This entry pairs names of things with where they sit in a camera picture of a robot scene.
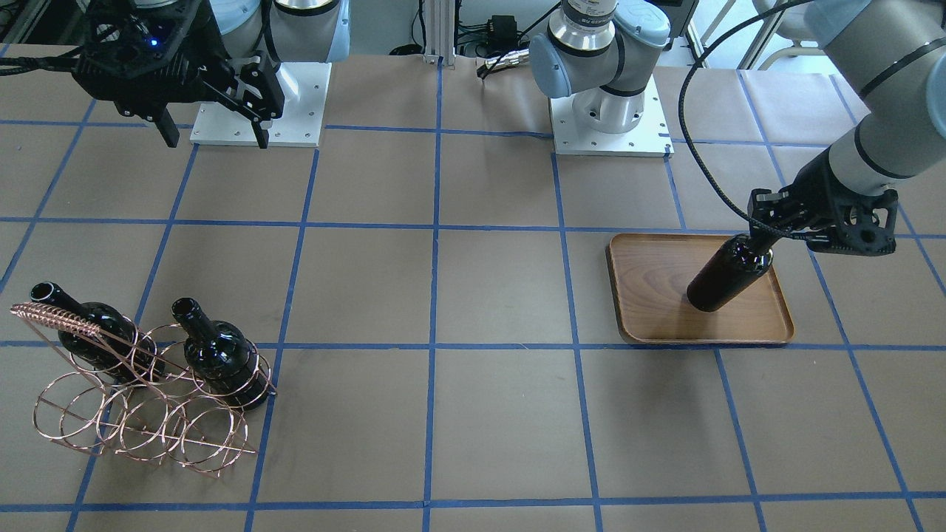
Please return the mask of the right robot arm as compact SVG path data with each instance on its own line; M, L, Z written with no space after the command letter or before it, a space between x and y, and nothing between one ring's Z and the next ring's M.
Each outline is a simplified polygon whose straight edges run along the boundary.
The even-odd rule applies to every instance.
M331 68L350 53L347 1L92 1L69 70L96 100L176 147L173 103L200 106L193 144L320 144Z

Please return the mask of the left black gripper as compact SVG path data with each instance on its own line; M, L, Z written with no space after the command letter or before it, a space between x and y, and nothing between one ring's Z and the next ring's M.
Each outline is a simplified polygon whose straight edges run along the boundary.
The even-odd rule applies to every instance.
M778 240L800 231L808 249L819 253L884 256L896 250L898 193L851 191L835 177L825 151L779 192L754 189L748 205L753 240Z

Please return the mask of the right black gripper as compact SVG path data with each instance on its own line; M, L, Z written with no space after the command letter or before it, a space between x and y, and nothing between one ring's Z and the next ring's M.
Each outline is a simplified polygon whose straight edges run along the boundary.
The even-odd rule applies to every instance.
M285 104L275 63L264 50L230 54L209 1L92 1L85 20L90 35L71 73L93 98L153 122L169 148L180 141L170 103L216 102L269 148Z

